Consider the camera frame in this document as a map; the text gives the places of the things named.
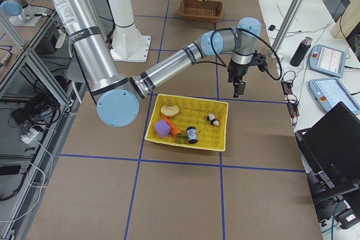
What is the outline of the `brown wicker basket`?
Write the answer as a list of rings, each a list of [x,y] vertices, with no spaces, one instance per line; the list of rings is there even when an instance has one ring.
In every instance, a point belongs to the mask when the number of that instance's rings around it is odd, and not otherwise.
[[[182,0],[179,15],[187,21],[218,22],[223,16],[223,3],[220,1]]]

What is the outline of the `yellow plastic basket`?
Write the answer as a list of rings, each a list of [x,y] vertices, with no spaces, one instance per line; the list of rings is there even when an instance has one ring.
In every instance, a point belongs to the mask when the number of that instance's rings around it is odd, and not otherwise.
[[[181,133],[177,137],[169,133],[166,137],[160,138],[154,125],[163,119],[160,109],[163,105],[177,105],[179,113],[169,120],[175,124]],[[207,115],[214,114],[220,126],[212,126],[207,121]],[[226,125],[228,116],[228,103],[210,99],[175,96],[159,94],[147,128],[145,140],[167,144],[170,146],[181,146],[200,150],[224,151],[226,147]],[[187,128],[194,126],[197,129],[198,142],[189,144]]]

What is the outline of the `panda figurine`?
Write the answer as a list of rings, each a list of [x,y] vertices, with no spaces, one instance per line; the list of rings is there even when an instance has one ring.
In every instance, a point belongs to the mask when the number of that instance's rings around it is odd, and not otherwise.
[[[208,122],[210,122],[210,125],[216,126],[216,127],[220,126],[220,123],[219,123],[218,119],[215,117],[214,114],[209,113],[207,115],[206,119],[207,119]]]

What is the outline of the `small black device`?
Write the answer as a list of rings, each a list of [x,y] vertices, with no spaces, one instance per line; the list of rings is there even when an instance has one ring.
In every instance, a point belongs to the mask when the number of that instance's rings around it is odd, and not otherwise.
[[[268,27],[268,30],[270,30],[270,31],[274,31],[276,29],[276,26],[275,25],[270,25],[269,27]]]

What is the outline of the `black water bottle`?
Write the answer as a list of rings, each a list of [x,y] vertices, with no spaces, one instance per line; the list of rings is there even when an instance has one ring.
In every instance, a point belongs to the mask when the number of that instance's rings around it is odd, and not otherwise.
[[[290,60],[290,65],[294,67],[298,67],[305,55],[307,54],[308,50],[311,47],[313,39],[311,37],[305,37],[298,45],[294,55]]]

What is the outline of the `toy croissant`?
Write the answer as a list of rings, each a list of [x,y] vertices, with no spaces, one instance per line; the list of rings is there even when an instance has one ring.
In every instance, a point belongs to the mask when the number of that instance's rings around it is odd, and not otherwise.
[[[163,105],[160,112],[166,117],[173,117],[179,113],[179,107],[177,105]]]

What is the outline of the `small dark labelled bottle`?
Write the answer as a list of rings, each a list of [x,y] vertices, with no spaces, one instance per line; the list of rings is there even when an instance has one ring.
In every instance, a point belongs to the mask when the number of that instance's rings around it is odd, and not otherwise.
[[[189,126],[186,130],[189,144],[198,142],[197,129],[194,126]]]

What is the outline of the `orange toy carrot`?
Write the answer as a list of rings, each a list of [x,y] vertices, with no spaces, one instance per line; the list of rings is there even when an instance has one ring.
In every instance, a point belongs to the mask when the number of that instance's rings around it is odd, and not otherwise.
[[[163,115],[163,119],[170,126],[170,133],[173,136],[177,137],[178,135],[180,135],[181,130],[175,124],[173,124],[165,115]]]

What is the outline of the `teach pendant upper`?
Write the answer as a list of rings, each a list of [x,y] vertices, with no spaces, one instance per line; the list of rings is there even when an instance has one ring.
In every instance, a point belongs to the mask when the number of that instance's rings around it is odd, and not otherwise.
[[[328,76],[341,78],[344,73],[347,53],[339,49],[318,44],[308,57],[311,70]]]

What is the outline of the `teach pendant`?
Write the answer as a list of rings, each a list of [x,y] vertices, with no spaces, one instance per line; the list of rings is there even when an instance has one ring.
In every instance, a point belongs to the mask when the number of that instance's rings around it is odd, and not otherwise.
[[[352,113],[359,115],[359,104],[339,78],[312,79],[308,82],[308,86],[324,112],[329,112],[339,102],[342,102]]]
[[[344,73],[347,53],[339,49],[318,44],[308,57],[311,70],[328,76],[341,78]]]

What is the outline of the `purple sponge block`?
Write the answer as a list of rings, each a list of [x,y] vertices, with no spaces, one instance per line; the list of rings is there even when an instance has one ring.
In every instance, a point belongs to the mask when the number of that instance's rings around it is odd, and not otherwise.
[[[160,138],[164,138],[170,133],[170,125],[164,119],[158,121],[154,128]]]

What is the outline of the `teach pendant lower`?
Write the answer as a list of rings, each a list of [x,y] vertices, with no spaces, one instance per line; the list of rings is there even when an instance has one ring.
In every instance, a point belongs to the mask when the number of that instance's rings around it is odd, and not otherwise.
[[[359,104],[339,78],[312,79],[308,82],[308,86],[324,112],[329,112],[339,102],[342,102],[352,113],[359,115]]]

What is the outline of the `black laptop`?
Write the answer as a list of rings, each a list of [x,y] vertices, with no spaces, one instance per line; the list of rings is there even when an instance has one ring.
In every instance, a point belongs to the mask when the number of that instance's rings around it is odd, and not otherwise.
[[[298,145],[314,172],[334,181],[359,179],[359,119],[339,102],[308,129]]]

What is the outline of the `aluminium frame post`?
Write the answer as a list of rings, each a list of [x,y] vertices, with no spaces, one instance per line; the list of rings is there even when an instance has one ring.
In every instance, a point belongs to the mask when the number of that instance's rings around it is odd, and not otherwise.
[[[288,33],[293,21],[295,20],[295,16],[300,10],[303,2],[304,0],[292,0],[290,7],[285,15],[285,18],[280,26],[280,30],[278,31],[278,34],[276,35],[275,40],[272,44],[272,48],[275,52],[278,52],[278,50],[280,49],[280,46],[283,43],[285,36]]]

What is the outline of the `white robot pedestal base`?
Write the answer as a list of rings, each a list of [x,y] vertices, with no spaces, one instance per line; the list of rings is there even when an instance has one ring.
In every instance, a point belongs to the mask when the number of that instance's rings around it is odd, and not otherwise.
[[[110,53],[115,61],[146,62],[151,37],[137,29],[131,0],[108,0],[115,23]]]

